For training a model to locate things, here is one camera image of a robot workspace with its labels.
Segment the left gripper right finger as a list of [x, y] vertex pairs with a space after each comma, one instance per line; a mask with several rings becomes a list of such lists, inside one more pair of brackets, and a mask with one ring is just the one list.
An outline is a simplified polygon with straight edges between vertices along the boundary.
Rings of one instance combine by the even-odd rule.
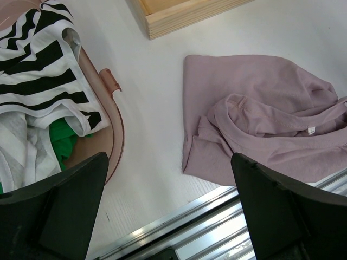
[[235, 153], [236, 187], [257, 259], [346, 259], [346, 197]]

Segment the green tank top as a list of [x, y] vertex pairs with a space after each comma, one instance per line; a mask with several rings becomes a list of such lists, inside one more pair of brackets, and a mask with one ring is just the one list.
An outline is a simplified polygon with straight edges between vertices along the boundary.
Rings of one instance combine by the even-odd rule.
[[50, 142], [62, 171], [66, 169], [64, 162], [68, 160], [77, 142], [78, 135], [64, 118], [52, 122], [49, 126]]

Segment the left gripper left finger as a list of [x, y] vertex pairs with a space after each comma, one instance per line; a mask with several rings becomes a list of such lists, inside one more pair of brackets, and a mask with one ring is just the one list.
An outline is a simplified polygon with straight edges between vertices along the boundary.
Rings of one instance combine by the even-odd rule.
[[108, 172], [100, 152], [1, 195], [1, 259], [85, 259]]

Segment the mauve pink tank top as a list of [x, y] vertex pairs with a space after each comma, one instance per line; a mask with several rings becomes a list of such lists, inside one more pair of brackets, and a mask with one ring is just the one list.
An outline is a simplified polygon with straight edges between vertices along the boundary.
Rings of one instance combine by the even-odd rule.
[[346, 168], [346, 98], [285, 58], [189, 55], [182, 171], [235, 185], [232, 156], [305, 183]]

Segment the black white striped tank top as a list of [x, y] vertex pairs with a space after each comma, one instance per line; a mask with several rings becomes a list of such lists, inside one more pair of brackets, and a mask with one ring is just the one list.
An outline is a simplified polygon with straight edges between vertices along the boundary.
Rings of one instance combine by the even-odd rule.
[[45, 1], [1, 32], [1, 187], [33, 184], [61, 170], [49, 135], [64, 119], [79, 137], [109, 120], [79, 64], [73, 17]]

